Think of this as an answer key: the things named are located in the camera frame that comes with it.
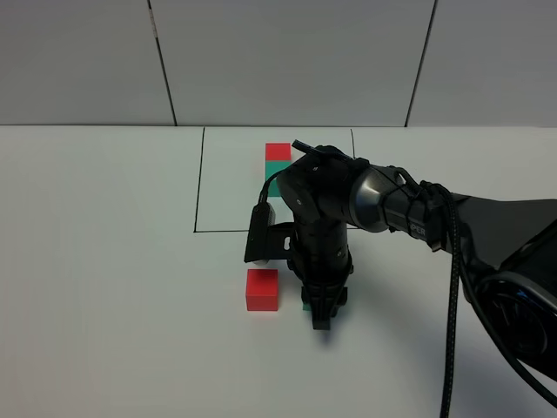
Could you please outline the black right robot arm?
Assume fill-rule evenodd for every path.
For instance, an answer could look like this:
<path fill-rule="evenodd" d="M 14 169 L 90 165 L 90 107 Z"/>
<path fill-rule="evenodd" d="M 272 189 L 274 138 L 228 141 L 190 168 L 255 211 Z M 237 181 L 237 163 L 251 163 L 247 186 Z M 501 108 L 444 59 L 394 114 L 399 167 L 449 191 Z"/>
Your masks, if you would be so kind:
<path fill-rule="evenodd" d="M 332 146 L 303 155 L 277 178 L 293 215 L 290 268 L 319 330 L 347 299 L 347 229 L 402 232 L 452 257 L 451 296 L 464 296 L 498 349 L 556 376 L 556 203 L 449 192 L 392 165 Z"/>

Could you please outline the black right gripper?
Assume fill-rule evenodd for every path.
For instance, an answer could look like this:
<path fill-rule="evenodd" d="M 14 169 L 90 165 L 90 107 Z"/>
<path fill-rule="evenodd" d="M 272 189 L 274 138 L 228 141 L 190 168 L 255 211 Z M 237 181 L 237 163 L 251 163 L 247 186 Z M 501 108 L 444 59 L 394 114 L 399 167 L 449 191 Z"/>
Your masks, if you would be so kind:
<path fill-rule="evenodd" d="M 313 329 L 330 330 L 331 319 L 346 305 L 346 281 L 353 272 L 347 223 L 296 217 L 288 267 L 302 282 L 301 299 L 311 305 Z"/>

